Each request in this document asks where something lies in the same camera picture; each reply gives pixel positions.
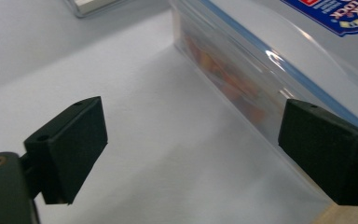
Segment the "printed label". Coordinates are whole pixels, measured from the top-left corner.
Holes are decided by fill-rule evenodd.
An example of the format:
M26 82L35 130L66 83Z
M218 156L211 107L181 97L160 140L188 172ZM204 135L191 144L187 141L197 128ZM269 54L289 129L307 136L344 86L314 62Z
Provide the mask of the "printed label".
M333 33L358 34L358 0L281 0Z

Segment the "red logo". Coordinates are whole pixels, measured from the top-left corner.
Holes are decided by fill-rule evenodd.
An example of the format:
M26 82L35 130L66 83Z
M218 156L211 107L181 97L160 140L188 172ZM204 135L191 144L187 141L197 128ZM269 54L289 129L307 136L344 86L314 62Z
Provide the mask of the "red logo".
M300 0L300 2L304 3L305 5L311 7L315 4L317 4L321 0Z

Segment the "white table surface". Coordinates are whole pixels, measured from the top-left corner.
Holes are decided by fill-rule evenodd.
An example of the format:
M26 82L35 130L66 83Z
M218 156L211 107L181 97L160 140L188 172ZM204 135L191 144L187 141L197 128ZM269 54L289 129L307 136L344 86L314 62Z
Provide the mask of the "white table surface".
M0 0L0 151L103 97L109 144L75 203L42 223L309 223L327 205L173 46L166 0L79 20Z

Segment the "blue stripe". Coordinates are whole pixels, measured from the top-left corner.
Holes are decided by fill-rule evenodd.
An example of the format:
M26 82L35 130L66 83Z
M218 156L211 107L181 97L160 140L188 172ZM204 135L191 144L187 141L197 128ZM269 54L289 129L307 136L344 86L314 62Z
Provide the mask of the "blue stripe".
M203 5L205 5L208 9L210 9L215 15L217 15L220 19L222 19L225 23L230 25L236 32L246 38L250 43L255 45L257 48L266 52L267 50L273 51L272 48L266 45L263 41L261 41L257 36L253 35L247 29L245 29L242 25L240 25L237 21L232 19L225 13L222 9L213 4L210 0L200 0ZM294 78L301 85L305 86L312 94L318 97L322 102L326 105L329 105L333 111L335 111L339 116L348 120L352 124L358 126L358 117L352 114L345 106L340 104L336 99L334 99L331 95L329 95L326 91L316 85L313 81L311 81L308 77L304 76L298 69L288 63L285 59L282 59L282 68L289 74L292 78Z

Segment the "colorful label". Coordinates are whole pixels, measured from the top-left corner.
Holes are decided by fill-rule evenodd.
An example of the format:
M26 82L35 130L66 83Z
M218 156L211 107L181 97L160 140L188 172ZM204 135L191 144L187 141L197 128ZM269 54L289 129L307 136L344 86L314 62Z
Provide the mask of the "colorful label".
M333 33L358 34L358 0L281 0Z

